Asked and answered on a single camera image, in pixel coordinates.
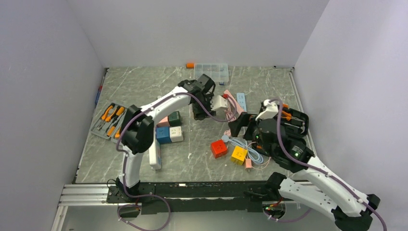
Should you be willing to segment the pink cube socket adapter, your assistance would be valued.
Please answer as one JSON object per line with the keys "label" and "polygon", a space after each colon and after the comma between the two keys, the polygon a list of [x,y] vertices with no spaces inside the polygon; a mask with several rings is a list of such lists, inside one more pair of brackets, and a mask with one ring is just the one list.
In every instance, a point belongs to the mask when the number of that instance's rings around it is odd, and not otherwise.
{"label": "pink cube socket adapter", "polygon": [[252,166],[252,160],[251,160],[250,158],[247,158],[247,159],[245,160],[244,164],[245,164],[245,170],[246,170],[247,172],[250,172],[251,169],[253,168],[253,166]]}

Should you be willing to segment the yellow cube socket adapter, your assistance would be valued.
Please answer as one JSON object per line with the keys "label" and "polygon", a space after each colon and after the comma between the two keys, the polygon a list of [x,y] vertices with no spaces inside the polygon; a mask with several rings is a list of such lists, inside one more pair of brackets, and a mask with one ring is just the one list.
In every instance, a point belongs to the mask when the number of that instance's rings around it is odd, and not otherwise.
{"label": "yellow cube socket adapter", "polygon": [[240,146],[235,146],[232,151],[230,160],[237,165],[243,165],[247,156],[248,150]]}

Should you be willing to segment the pink power strip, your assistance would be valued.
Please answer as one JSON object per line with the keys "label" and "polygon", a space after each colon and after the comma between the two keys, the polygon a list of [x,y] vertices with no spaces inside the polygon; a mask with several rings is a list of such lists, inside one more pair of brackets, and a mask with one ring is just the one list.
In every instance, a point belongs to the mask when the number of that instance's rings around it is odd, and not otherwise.
{"label": "pink power strip", "polygon": [[241,107],[241,105],[238,103],[238,101],[233,97],[233,95],[231,94],[231,92],[229,90],[225,90],[223,93],[228,95],[228,100],[230,101],[231,105],[235,108],[235,110],[239,114],[244,112],[244,109]]}

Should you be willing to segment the light blue power strip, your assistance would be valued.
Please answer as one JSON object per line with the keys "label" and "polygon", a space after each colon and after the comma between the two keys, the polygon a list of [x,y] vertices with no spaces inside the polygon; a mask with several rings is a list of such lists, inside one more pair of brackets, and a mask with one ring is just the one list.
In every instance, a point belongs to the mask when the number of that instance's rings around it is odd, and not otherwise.
{"label": "light blue power strip", "polygon": [[247,107],[246,107],[246,100],[245,100],[245,94],[244,93],[236,93],[236,100],[238,102],[238,104],[240,105],[240,107],[243,109],[244,112],[247,111]]}

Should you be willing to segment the green cube socket adapter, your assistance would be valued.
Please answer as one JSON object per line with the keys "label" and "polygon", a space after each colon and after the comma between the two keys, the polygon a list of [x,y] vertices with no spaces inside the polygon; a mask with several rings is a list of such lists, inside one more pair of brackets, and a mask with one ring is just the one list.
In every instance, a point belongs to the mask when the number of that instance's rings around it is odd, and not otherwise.
{"label": "green cube socket adapter", "polygon": [[170,127],[178,127],[182,125],[181,115],[179,111],[172,112],[167,118]]}

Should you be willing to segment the red cube socket adapter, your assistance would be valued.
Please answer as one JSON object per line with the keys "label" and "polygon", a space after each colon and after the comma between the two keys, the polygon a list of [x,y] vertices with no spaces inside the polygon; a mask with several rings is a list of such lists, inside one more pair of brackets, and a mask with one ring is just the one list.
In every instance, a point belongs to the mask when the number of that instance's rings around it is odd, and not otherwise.
{"label": "red cube socket adapter", "polygon": [[223,140],[218,140],[210,144],[210,149],[215,159],[225,156],[228,153],[228,148]]}

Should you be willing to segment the white cube socket adapter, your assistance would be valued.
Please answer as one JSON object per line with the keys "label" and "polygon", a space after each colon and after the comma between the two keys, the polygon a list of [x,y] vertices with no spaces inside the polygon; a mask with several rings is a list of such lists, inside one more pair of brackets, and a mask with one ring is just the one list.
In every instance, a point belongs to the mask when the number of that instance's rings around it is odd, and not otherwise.
{"label": "white cube socket adapter", "polygon": [[170,127],[169,137],[171,142],[180,142],[184,140],[183,132],[181,126]]}

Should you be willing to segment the blue cube socket adapter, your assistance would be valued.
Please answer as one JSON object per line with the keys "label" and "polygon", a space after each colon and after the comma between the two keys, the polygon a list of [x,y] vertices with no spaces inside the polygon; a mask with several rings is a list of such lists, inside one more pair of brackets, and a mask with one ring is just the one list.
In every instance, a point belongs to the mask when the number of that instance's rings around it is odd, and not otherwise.
{"label": "blue cube socket adapter", "polygon": [[170,127],[158,127],[156,128],[156,139],[159,144],[171,143]]}

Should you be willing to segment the white power strip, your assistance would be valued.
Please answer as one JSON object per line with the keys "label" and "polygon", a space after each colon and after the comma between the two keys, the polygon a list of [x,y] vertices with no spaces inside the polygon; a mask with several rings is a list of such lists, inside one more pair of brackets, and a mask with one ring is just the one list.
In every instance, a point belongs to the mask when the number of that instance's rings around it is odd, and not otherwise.
{"label": "white power strip", "polygon": [[148,150],[149,164],[153,170],[160,170],[162,168],[160,144],[157,139],[154,139],[152,145]]}

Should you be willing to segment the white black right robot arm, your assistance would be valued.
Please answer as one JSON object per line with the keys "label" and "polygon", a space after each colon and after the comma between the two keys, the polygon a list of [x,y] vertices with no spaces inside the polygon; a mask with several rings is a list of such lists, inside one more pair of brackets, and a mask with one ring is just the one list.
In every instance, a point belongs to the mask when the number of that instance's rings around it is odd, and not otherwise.
{"label": "white black right robot arm", "polygon": [[263,188],[269,199],[283,197],[305,204],[333,220],[342,231],[370,229],[380,198],[360,192],[340,179],[307,147],[303,136],[292,131],[291,126],[282,124],[277,115],[257,118],[255,114],[243,112],[229,122],[231,135],[238,136],[243,127],[246,127],[244,139],[253,141],[256,150],[316,187],[313,190],[274,172]]}

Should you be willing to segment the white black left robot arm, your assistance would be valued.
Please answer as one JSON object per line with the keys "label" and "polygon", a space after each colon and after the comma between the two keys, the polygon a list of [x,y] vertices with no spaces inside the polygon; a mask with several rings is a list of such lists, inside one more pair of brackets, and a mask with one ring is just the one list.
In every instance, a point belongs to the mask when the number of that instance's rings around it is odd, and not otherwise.
{"label": "white black left robot arm", "polygon": [[140,167],[143,154],[154,144],[155,127],[172,112],[191,105],[193,118],[204,120],[215,116],[211,109],[215,82],[203,74],[198,79],[183,80],[169,93],[156,101],[137,107],[128,108],[123,119],[118,151],[124,153],[123,170],[117,178],[120,186],[119,196],[126,202],[134,201],[138,196]]}

